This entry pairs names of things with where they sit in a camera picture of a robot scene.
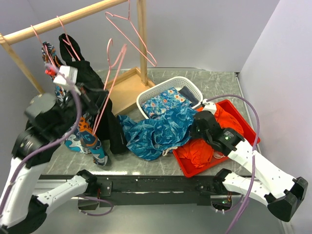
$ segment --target wooden rod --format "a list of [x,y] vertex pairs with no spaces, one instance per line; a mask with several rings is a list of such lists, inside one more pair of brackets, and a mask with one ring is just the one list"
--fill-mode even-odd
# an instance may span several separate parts
[[0,44],[8,53],[8,55],[13,59],[16,65],[20,68],[20,70],[24,73],[24,75],[29,79],[29,81],[33,84],[33,86],[38,90],[39,93],[43,94],[44,90],[33,76],[33,74],[29,71],[23,60],[16,54],[16,52],[12,49],[12,47],[5,41],[2,34],[0,33]]
[[[60,16],[59,18],[62,20],[63,24],[68,24],[74,22],[76,20],[82,19],[84,17],[93,15],[97,12],[103,11],[110,7],[116,6],[127,0],[104,0],[98,3],[92,4],[90,6],[86,6],[79,10],[73,11],[66,15]],[[37,31],[38,34],[48,32],[52,29],[61,27],[61,24],[58,18],[50,19],[46,22],[42,22],[39,24],[34,25],[34,29]],[[26,40],[28,38],[32,38],[35,36],[35,33],[31,27],[22,29],[20,31],[8,34],[3,36],[4,40],[8,43],[8,45],[15,44],[17,42]]]
[[[140,34],[142,40],[146,44],[146,0],[137,0],[137,22],[138,22],[138,33]],[[142,53],[147,56],[146,48],[139,39],[139,48]],[[147,80],[147,60],[146,58],[140,54],[140,66],[141,66],[141,80],[142,83],[146,86],[148,85]]]

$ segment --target plastic basket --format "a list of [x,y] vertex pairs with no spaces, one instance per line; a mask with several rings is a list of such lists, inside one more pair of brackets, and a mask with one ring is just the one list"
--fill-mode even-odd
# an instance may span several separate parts
[[[244,137],[245,139],[250,143],[254,143],[255,139],[255,132],[251,128],[251,126],[246,122],[246,120],[243,118],[243,116],[239,113],[239,111],[234,107],[234,105],[229,100],[223,100],[221,102],[218,102],[218,104],[228,113],[230,113],[234,118],[237,119],[239,124],[242,126],[244,130]],[[179,158],[179,155],[175,150],[173,150],[173,153],[175,155],[175,158],[177,162],[180,165],[181,170],[183,171],[184,175],[188,178],[195,176],[208,168],[214,167],[215,165],[224,162],[225,160],[228,160],[228,157],[223,157],[221,159],[212,158],[211,162],[202,167],[202,168],[196,168],[192,163],[191,160],[187,158]]]
[[173,77],[169,80],[166,80],[158,85],[155,85],[154,87],[144,91],[136,98],[136,104],[139,110],[141,111],[142,115],[146,119],[148,119],[147,115],[144,113],[144,111],[141,108],[141,104],[146,102],[147,100],[161,94],[162,92],[174,87],[178,91],[181,90],[184,86],[186,86],[192,94],[195,96],[195,98],[199,101],[195,106],[193,106],[193,109],[196,109],[200,106],[200,103],[203,101],[203,95],[200,92],[200,90],[187,78],[185,77]]

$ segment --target table surface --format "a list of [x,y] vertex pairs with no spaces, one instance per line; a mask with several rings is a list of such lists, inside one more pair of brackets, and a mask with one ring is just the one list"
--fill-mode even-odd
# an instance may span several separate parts
[[[101,77],[106,77],[105,71],[100,72]],[[148,77],[159,84],[172,77],[182,76],[190,79],[202,92],[204,98],[212,98],[222,94],[241,95],[237,77],[230,72],[209,72],[199,70],[149,70]],[[246,107],[243,101],[228,98],[242,116],[249,122]],[[128,116],[134,121],[144,119],[139,109],[134,109]],[[110,158],[109,165],[97,166],[93,163],[92,155],[84,155],[68,150],[61,145],[53,154],[51,161],[43,175],[75,175],[78,171],[86,169],[95,175],[142,175],[142,176],[182,176],[183,172],[173,154],[161,156],[154,161],[145,161],[132,152],[114,155],[109,150],[109,141],[103,142],[104,150]],[[222,168],[229,169],[241,176],[250,173],[240,164],[226,160],[199,174],[200,176],[214,176]]]

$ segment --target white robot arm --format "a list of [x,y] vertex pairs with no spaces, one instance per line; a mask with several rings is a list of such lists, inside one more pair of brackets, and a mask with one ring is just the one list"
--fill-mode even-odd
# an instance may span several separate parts
[[[78,86],[82,111],[97,114],[107,97],[107,91],[91,90],[83,84]],[[59,102],[46,93],[35,97],[25,111],[30,121],[15,142],[10,174],[0,198],[0,234],[30,234],[64,202],[77,195],[96,194],[99,189],[97,177],[82,170],[59,187],[33,195],[40,175],[59,144],[36,154],[20,168],[22,160],[30,153],[61,138],[73,126],[77,118],[74,99],[68,93],[64,100]],[[11,183],[12,178],[16,178],[14,183]]]
[[[216,105],[213,102],[202,102],[204,109],[194,116],[191,130],[193,138],[203,138],[214,150],[223,153],[238,162],[250,173],[252,158],[255,157],[255,177],[250,197],[266,205],[270,212],[288,222],[304,200],[308,182],[302,178],[294,178],[277,168],[259,152],[253,151],[250,143],[231,128],[222,129],[214,114]],[[250,179],[222,169],[214,178],[217,191],[227,190],[245,195]]]

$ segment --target red tray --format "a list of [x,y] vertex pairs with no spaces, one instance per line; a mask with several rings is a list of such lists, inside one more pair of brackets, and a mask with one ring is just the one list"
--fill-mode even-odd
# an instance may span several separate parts
[[[237,119],[237,121],[240,123],[244,130],[244,137],[245,139],[250,143],[254,143],[255,139],[255,132],[249,126],[249,124],[246,122],[246,120],[243,118],[243,116],[238,112],[238,110],[233,106],[233,104],[229,100],[223,100],[221,102],[218,102],[218,104],[228,113],[230,113],[234,118]],[[173,153],[175,155],[175,158],[177,159],[177,162],[180,165],[181,170],[183,171],[184,175],[188,178],[197,175],[198,173],[201,173],[208,168],[214,167],[215,165],[224,162],[225,160],[228,160],[228,157],[223,157],[221,159],[212,158],[211,162],[202,168],[196,168],[192,163],[191,160],[187,158],[179,158],[176,150],[173,150]]]

